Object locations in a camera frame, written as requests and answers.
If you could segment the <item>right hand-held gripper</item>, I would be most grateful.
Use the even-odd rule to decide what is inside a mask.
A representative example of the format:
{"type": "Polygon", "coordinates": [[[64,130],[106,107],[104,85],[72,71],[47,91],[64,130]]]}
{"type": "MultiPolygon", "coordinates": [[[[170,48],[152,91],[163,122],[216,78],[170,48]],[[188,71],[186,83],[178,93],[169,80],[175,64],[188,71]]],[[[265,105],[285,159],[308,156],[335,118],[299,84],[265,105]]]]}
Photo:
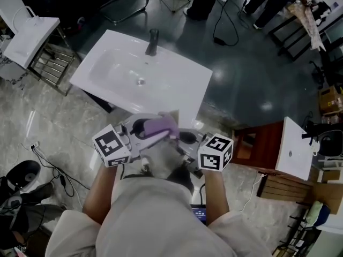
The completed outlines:
{"type": "Polygon", "coordinates": [[[188,170],[198,179],[203,170],[222,172],[232,159],[234,140],[216,133],[203,134],[189,128],[180,129],[177,152],[188,170]]]}

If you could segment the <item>purple cloth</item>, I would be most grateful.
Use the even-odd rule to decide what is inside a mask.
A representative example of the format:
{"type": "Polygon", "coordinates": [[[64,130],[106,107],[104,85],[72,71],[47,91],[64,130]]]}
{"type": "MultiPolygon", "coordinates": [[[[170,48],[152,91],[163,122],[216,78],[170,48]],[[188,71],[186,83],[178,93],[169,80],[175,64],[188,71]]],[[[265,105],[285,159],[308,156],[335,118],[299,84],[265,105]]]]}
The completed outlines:
{"type": "Polygon", "coordinates": [[[179,139],[180,131],[177,121],[169,114],[149,119],[143,124],[144,134],[149,137],[158,133],[168,131],[172,138],[179,139]]]}

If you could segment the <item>person's left forearm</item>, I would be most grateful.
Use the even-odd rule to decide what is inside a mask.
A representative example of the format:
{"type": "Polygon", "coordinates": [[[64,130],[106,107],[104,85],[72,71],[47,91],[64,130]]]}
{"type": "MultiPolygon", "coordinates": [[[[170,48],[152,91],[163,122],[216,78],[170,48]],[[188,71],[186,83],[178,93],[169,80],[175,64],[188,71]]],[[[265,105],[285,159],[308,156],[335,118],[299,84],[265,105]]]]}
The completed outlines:
{"type": "Polygon", "coordinates": [[[85,199],[82,212],[95,222],[102,224],[111,208],[111,195],[117,167],[100,166],[85,199]]]}

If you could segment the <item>blue cloth bundle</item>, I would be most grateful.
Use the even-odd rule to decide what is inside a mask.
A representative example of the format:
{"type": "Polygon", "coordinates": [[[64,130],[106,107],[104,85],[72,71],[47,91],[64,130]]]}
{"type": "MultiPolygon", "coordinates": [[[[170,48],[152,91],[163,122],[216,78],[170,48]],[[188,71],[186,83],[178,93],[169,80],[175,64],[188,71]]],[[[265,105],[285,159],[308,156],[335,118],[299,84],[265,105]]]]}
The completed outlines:
{"type": "Polygon", "coordinates": [[[314,227],[318,227],[318,226],[325,224],[330,213],[331,213],[330,208],[327,205],[323,205],[320,209],[318,218],[314,223],[314,227]]]}

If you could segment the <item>black timer screen device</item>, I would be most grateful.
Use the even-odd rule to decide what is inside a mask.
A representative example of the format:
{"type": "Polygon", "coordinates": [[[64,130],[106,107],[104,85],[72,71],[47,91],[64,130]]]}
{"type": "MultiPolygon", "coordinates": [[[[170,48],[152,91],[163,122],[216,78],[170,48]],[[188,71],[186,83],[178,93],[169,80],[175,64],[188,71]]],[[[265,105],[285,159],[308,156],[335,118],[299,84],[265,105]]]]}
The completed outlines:
{"type": "Polygon", "coordinates": [[[193,214],[206,225],[206,205],[204,204],[191,204],[193,214]]]}

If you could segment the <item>large white sink basin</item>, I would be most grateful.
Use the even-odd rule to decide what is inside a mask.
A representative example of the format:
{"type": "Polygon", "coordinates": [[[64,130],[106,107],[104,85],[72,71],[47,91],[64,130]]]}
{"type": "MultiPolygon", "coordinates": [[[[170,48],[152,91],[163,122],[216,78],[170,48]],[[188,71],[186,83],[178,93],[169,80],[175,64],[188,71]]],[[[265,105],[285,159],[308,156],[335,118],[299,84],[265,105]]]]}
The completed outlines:
{"type": "Polygon", "coordinates": [[[133,114],[177,110],[190,126],[212,70],[163,47],[145,53],[148,42],[106,30],[70,79],[74,86],[133,114]]]}

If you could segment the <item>person's white garment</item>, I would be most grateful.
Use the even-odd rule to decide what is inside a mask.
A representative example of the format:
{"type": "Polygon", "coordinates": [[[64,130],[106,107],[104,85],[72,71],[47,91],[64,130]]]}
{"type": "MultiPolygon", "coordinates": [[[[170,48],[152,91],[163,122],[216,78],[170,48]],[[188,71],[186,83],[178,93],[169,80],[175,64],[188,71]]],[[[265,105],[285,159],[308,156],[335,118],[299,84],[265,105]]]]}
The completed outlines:
{"type": "Polygon", "coordinates": [[[46,257],[272,257],[241,214],[230,211],[204,225],[190,198],[167,180],[120,180],[102,224],[78,211],[62,214],[46,257]]]}

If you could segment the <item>small square white sink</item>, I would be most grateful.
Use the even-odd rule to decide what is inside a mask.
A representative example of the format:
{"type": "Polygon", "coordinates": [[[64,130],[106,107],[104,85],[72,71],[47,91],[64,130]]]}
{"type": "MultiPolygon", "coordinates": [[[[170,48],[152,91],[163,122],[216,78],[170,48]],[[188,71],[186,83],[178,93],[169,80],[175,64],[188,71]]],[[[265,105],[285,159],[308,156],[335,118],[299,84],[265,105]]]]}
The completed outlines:
{"type": "Polygon", "coordinates": [[[284,126],[275,169],[302,180],[310,173],[313,151],[310,138],[302,138],[305,131],[291,118],[284,118],[284,126]]]}

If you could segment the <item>metal rack stand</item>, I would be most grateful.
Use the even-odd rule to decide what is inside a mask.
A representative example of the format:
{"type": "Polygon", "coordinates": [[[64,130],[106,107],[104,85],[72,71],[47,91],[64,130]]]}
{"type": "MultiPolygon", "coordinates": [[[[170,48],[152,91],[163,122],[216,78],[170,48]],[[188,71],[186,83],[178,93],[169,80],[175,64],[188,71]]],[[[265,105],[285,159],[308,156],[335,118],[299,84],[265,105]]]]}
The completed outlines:
{"type": "Polygon", "coordinates": [[[48,36],[26,71],[36,80],[63,96],[67,96],[72,85],[69,82],[70,68],[80,63],[81,58],[67,41],[60,25],[48,36]]]}

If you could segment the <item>short black faucet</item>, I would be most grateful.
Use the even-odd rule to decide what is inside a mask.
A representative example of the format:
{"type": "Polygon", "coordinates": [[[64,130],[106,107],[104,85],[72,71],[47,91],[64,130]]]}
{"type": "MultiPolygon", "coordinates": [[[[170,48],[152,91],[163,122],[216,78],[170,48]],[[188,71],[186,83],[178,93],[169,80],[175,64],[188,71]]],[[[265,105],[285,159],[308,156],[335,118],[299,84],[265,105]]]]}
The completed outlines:
{"type": "Polygon", "coordinates": [[[301,137],[302,139],[309,139],[309,145],[311,146],[313,142],[318,141],[319,134],[318,132],[309,132],[302,134],[301,137]]]}

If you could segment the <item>chrome chair base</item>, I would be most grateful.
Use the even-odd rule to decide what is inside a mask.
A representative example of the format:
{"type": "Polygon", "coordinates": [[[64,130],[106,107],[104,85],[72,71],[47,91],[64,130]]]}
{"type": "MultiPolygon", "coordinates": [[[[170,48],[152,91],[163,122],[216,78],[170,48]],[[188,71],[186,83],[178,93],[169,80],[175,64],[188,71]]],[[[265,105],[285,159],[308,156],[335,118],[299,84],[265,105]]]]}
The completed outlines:
{"type": "Polygon", "coordinates": [[[145,12],[149,0],[145,0],[143,7],[136,9],[134,1],[119,2],[119,0],[108,0],[99,7],[100,14],[109,22],[117,25],[129,18],[134,17],[137,14],[145,12]]]}

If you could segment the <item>light green towel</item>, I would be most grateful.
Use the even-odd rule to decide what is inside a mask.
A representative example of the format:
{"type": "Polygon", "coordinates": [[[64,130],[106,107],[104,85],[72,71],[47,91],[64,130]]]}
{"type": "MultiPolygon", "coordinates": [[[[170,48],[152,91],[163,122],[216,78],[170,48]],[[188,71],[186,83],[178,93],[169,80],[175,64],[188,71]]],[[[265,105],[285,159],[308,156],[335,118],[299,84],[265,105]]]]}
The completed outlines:
{"type": "Polygon", "coordinates": [[[319,217],[319,213],[321,211],[322,206],[323,204],[319,201],[315,201],[313,203],[306,216],[306,222],[308,224],[314,225],[314,223],[317,221],[319,217]]]}

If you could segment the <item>cardboard box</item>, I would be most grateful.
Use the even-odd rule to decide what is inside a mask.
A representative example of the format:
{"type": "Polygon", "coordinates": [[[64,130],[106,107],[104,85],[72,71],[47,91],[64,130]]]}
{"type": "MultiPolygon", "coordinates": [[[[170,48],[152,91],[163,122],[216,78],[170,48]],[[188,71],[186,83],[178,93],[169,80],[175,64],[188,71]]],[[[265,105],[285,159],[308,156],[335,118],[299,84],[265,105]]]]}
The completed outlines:
{"type": "Polygon", "coordinates": [[[343,111],[343,94],[338,93],[335,86],[319,90],[318,97],[321,114],[343,111]]]}

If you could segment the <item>marble pattern counter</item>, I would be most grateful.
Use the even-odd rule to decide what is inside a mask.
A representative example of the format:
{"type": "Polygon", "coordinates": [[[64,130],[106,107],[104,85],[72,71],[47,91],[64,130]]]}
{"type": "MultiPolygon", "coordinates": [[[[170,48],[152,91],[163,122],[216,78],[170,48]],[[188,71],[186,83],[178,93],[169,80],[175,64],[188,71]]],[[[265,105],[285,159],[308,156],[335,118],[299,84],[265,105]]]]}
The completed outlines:
{"type": "Polygon", "coordinates": [[[28,73],[17,63],[11,61],[0,50],[0,78],[18,88],[24,87],[24,78],[28,73]]]}

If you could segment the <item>patterned table top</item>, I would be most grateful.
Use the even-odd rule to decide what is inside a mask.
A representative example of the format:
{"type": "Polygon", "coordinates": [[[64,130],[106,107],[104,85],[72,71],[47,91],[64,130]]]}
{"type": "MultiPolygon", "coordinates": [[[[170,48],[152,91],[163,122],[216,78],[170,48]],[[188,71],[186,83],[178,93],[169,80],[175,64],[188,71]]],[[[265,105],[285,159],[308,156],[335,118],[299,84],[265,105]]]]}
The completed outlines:
{"type": "Polygon", "coordinates": [[[297,19],[300,21],[300,23],[304,27],[305,31],[310,36],[312,50],[323,49],[324,51],[326,51],[326,49],[322,43],[322,40],[321,40],[319,30],[317,28],[314,16],[312,14],[311,7],[305,6],[302,3],[293,3],[289,6],[287,6],[287,10],[292,15],[297,17],[297,19]]]}

